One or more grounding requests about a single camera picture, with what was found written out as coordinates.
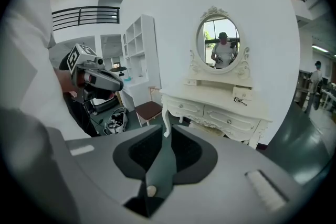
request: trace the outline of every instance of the white dressing table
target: white dressing table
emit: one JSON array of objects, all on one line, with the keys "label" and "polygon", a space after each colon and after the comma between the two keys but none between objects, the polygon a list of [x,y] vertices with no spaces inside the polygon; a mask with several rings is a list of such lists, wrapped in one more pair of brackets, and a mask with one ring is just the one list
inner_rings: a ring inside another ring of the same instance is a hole
[{"label": "white dressing table", "polygon": [[[235,22],[240,34],[240,50],[228,67],[211,68],[197,53],[200,28],[204,22],[218,16],[232,21],[227,12],[216,7],[204,13],[196,32],[195,46],[191,50],[188,76],[177,85],[160,90],[162,116],[167,128],[164,136],[168,137],[171,132],[170,112],[173,116],[184,116],[197,124],[216,128],[229,138],[244,141],[256,148],[268,122],[272,120],[268,117],[263,100],[253,90],[248,65],[249,48],[245,46],[242,29]],[[242,102],[235,102],[235,97]]]}]

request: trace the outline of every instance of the oval mirror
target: oval mirror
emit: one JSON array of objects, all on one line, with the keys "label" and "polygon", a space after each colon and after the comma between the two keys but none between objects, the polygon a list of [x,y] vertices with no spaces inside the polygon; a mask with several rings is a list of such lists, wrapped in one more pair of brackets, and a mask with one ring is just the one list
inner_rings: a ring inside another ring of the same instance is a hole
[{"label": "oval mirror", "polygon": [[227,68],[237,58],[239,48],[239,32],[230,19],[218,15],[203,22],[198,32],[197,50],[210,68]]}]

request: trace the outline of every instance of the chair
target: chair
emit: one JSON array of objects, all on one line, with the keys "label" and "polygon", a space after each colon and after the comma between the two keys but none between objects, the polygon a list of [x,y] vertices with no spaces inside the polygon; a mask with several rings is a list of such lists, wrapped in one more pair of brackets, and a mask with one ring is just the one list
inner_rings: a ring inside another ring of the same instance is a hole
[{"label": "chair", "polygon": [[162,106],[154,102],[152,99],[152,93],[155,90],[159,90],[159,88],[156,88],[156,87],[148,87],[148,88],[149,88],[151,100],[145,104],[141,104],[135,107],[135,111],[137,113],[140,126],[142,126],[141,118],[143,118],[146,121],[147,125],[149,125],[149,121],[151,119],[156,118],[156,116],[162,113]]}]

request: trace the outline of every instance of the chair leg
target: chair leg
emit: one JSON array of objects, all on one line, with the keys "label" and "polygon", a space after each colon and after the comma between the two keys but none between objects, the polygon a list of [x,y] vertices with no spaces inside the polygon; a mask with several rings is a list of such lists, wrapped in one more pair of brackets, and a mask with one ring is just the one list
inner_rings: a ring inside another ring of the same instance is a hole
[{"label": "chair leg", "polygon": [[139,114],[137,114],[137,116],[138,116],[138,120],[139,120],[140,126],[142,127],[142,123],[141,123],[141,119],[140,119]]}]

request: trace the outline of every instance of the man in white shirt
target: man in white shirt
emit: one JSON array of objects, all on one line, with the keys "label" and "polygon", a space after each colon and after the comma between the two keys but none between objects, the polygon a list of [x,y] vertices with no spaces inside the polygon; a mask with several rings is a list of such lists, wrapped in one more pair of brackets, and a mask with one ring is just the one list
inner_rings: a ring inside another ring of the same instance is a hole
[{"label": "man in white shirt", "polygon": [[63,99],[63,92],[76,91],[70,72],[54,70],[49,61],[48,48],[55,44],[52,24],[50,0],[12,0],[8,5],[0,25],[0,106],[59,129],[65,140],[90,137]]},{"label": "man in white shirt", "polygon": [[228,67],[237,54],[237,48],[232,47],[231,43],[227,42],[227,34],[225,32],[221,32],[218,38],[219,43],[214,46],[211,54],[211,59],[216,62],[216,69]]},{"label": "man in white shirt", "polygon": [[315,96],[315,93],[316,93],[316,89],[317,89],[317,86],[319,84],[319,82],[322,80],[322,72],[321,72],[321,62],[320,61],[317,61],[315,63],[315,66],[316,66],[316,71],[314,71],[311,76],[310,76],[310,84],[309,84],[309,88],[308,88],[308,91],[309,91],[309,100],[308,100],[308,105],[307,105],[307,108],[306,108],[306,111],[305,113],[306,114],[310,114],[310,109],[311,109],[311,105],[313,104],[314,102],[314,96]]}]

